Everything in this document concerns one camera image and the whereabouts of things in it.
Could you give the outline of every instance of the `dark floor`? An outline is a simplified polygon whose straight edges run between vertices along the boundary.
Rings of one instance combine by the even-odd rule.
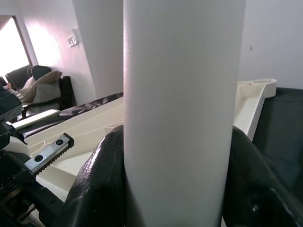
[[[303,90],[277,88],[265,100],[253,143],[303,203]]]

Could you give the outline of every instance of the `light switch panel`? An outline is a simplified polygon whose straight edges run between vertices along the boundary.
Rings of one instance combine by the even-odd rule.
[[[78,37],[75,31],[73,31],[74,33],[68,37],[68,45],[69,47],[75,46],[79,43],[78,41]]]

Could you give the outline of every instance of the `white wall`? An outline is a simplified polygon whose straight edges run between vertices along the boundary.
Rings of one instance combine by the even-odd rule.
[[[72,0],[20,0],[19,3],[38,63],[71,76],[78,105],[96,99],[83,43],[68,47],[71,30],[78,28]]]
[[[247,0],[239,80],[303,88],[302,15],[301,0]]]
[[[34,48],[32,46],[32,43],[30,41],[27,28],[24,24],[20,8],[18,5],[17,0],[0,0],[0,15],[11,15],[11,16],[16,16],[20,31],[22,33],[22,37],[24,39],[27,52],[29,54],[29,57],[32,61],[32,64],[37,65],[37,58],[35,55]]]
[[[73,0],[98,98],[123,91],[123,0]]]

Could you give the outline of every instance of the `white cylindrical pole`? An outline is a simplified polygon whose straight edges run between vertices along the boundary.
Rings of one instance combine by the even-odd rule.
[[[244,0],[124,0],[128,227],[217,227]]]

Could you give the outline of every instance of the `window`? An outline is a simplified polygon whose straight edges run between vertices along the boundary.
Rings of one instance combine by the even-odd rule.
[[[31,63],[16,19],[10,17],[6,21],[0,25],[0,76],[5,80],[7,73]]]

